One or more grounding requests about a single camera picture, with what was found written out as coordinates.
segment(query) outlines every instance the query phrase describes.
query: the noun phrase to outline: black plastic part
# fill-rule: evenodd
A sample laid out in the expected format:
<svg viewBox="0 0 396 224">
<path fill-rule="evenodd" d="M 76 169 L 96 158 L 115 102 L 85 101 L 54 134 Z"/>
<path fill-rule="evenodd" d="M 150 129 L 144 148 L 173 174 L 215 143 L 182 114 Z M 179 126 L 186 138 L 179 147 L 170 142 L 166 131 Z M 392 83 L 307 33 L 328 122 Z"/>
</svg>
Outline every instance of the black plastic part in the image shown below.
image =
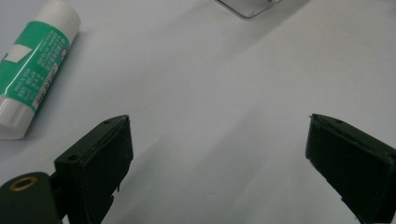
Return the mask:
<svg viewBox="0 0 396 224">
<path fill-rule="evenodd" d="M 314 114 L 305 156 L 361 222 L 390 223 L 396 210 L 396 150 L 355 127 Z"/>
<path fill-rule="evenodd" d="M 70 223 L 99 224 L 134 157 L 129 117 L 108 119 L 55 160 Z"/>
<path fill-rule="evenodd" d="M 30 173 L 4 184 L 0 188 L 0 223 L 59 223 L 49 176 Z"/>
<path fill-rule="evenodd" d="M 55 161 L 52 176 L 18 176 L 0 188 L 0 224 L 99 224 L 134 157 L 128 116 L 105 120 Z"/>
</svg>

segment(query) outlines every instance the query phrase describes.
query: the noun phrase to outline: white table surface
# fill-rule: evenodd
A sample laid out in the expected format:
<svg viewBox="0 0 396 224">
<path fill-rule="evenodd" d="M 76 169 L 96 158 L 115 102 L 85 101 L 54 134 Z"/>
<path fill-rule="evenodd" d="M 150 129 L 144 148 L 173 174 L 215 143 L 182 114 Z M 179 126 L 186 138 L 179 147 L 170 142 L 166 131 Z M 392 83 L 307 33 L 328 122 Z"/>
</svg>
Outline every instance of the white table surface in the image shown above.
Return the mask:
<svg viewBox="0 0 396 224">
<path fill-rule="evenodd" d="M 44 2 L 0 2 L 0 55 Z M 395 1 L 285 0 L 253 21 L 214 0 L 69 2 L 80 33 L 26 137 L 0 140 L 0 183 L 53 173 L 128 114 L 134 161 L 103 223 L 359 223 L 304 157 L 308 116 L 396 147 Z"/>
</svg>

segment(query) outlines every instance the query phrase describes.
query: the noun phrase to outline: green glue stick label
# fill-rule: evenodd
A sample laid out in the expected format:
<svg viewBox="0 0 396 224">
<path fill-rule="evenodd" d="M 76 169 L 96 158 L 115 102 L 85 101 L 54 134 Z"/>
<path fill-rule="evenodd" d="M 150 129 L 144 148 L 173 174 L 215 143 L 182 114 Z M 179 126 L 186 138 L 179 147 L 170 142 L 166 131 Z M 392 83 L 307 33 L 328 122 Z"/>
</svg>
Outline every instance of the green glue stick label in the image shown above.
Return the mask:
<svg viewBox="0 0 396 224">
<path fill-rule="evenodd" d="M 0 95 L 36 112 L 69 47 L 55 27 L 29 22 L 0 62 Z"/>
</svg>

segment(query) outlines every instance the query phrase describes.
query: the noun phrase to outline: white glue stick cap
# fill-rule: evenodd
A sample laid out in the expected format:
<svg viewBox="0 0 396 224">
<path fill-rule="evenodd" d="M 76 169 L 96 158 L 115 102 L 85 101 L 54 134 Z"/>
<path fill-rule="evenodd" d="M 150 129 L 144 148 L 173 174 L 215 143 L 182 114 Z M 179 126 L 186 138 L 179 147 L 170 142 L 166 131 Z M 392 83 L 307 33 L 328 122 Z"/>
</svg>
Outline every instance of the white glue stick cap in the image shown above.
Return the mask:
<svg viewBox="0 0 396 224">
<path fill-rule="evenodd" d="M 33 21 L 42 21 L 64 33 L 72 44 L 76 37 L 81 19 L 77 12 L 66 2 L 50 0 L 40 9 Z"/>
<path fill-rule="evenodd" d="M 29 106 L 0 96 L 0 139 L 23 138 L 34 115 Z"/>
</svg>

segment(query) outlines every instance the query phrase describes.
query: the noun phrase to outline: metal object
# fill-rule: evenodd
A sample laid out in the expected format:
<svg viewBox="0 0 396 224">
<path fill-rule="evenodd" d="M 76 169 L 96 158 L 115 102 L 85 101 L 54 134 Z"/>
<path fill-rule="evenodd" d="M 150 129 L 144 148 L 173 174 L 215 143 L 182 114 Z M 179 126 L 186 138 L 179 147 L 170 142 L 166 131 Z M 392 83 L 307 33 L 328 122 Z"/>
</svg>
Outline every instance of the metal object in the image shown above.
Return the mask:
<svg viewBox="0 0 396 224">
<path fill-rule="evenodd" d="M 251 20 L 282 0 L 216 0 L 243 20 Z"/>
</svg>

